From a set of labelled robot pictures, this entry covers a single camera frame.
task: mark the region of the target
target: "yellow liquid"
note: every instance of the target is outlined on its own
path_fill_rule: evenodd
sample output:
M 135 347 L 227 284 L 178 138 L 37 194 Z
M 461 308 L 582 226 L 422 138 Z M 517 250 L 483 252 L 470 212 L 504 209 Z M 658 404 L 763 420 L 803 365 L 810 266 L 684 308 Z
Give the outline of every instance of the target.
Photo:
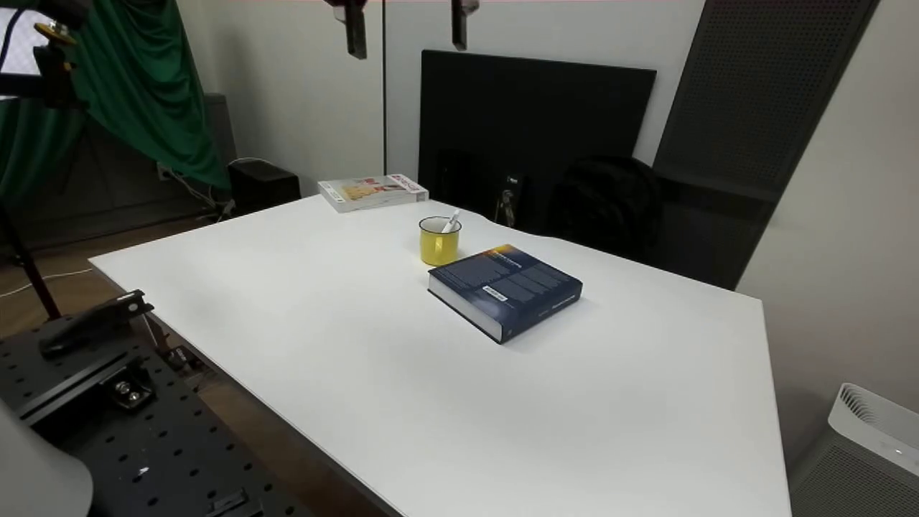
M 458 259 L 458 233 L 425 233 L 422 230 L 422 262 L 428 266 L 451 263 Z

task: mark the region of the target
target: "gray wall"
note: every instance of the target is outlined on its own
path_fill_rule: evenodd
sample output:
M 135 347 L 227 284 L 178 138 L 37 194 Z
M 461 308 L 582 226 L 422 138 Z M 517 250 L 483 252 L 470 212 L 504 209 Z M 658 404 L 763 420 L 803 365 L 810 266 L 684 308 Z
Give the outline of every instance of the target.
M 738 289 L 763 298 L 797 456 L 837 383 L 919 411 L 919 21 L 882 0 Z

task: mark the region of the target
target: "floor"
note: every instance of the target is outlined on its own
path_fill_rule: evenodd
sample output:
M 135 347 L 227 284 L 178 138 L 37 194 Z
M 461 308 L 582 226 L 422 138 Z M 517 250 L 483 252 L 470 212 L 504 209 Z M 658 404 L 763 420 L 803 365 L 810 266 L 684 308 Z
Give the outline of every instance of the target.
M 190 226 L 198 226 L 198 220 L 168 220 L 132 233 L 76 240 L 56 250 L 40 250 L 33 252 L 33 259 L 59 314 L 72 317 L 121 294 L 101 272 L 90 269 L 90 255 L 171 235 Z M 42 322 L 45 314 L 33 289 L 29 288 L 23 269 L 0 255 L 0 345 L 1 338 L 26 334 Z M 294 493 L 304 505 L 314 509 L 314 513 L 382 513 L 382 509 L 336 466 L 329 466 L 322 456 L 322 450 L 314 450 L 300 437 L 290 434 L 271 413 L 267 413 L 231 383 L 221 380 L 205 367 L 194 371 L 190 383 L 200 384 L 200 400 L 211 408 L 217 420 L 227 421 L 237 443 L 243 443 L 251 450 L 251 456 L 274 475 L 279 486 Z

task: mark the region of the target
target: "black cable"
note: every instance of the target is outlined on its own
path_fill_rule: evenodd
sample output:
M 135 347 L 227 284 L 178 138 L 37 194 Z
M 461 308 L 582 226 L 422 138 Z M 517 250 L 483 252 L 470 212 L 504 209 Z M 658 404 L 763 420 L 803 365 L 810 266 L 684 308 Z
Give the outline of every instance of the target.
M 12 32 L 17 28 L 23 11 L 26 11 L 26 8 L 17 8 L 17 11 L 7 18 L 7 24 L 4 24 L 1 47 L 0 47 L 0 70 L 1 70 L 1 62 L 4 62 L 7 42 L 12 42 Z

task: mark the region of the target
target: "monitor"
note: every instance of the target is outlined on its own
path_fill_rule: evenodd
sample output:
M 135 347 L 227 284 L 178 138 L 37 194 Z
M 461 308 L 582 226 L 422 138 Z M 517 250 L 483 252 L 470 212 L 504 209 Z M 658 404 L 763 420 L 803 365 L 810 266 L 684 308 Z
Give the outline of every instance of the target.
M 493 215 L 523 179 L 513 226 L 546 233 L 559 174 L 582 157 L 630 157 L 652 70 L 422 51 L 418 182 L 429 199 Z

